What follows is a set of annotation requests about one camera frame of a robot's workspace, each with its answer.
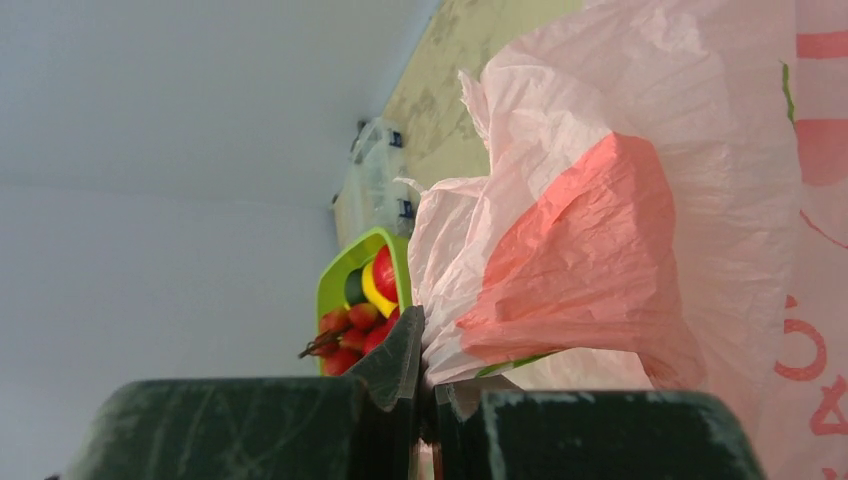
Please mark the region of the shiny red fake apple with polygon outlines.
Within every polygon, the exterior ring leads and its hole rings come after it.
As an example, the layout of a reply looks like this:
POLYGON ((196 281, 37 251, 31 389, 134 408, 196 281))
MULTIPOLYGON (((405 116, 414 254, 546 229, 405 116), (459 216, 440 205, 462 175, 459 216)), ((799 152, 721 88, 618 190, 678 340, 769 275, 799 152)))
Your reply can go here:
POLYGON ((373 260, 373 279, 376 290, 387 300, 397 303, 398 291, 390 249, 383 245, 373 260))

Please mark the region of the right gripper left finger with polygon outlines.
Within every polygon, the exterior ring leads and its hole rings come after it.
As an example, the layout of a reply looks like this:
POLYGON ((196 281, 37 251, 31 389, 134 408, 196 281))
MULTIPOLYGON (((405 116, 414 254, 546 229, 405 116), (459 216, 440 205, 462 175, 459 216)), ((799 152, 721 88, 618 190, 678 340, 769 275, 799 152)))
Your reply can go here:
POLYGON ((423 310, 339 377, 146 380, 98 409, 67 479, 412 479, 423 310))

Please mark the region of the pink plastic bag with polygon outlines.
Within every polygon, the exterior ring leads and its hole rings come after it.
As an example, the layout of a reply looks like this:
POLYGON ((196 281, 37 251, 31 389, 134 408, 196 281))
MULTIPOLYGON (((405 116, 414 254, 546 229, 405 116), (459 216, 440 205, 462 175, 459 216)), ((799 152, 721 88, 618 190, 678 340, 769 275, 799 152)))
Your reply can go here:
POLYGON ((426 381, 700 390, 769 478, 845 478, 846 3, 588 1, 461 82, 490 171, 421 197, 426 381))

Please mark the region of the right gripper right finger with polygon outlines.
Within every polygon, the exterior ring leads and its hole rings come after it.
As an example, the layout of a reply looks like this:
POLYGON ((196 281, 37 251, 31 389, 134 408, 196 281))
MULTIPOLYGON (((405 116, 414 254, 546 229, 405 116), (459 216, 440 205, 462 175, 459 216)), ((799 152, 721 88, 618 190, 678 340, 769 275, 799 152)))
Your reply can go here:
POLYGON ((444 479, 763 479, 740 422, 693 391, 521 390, 502 376, 433 390, 444 479))

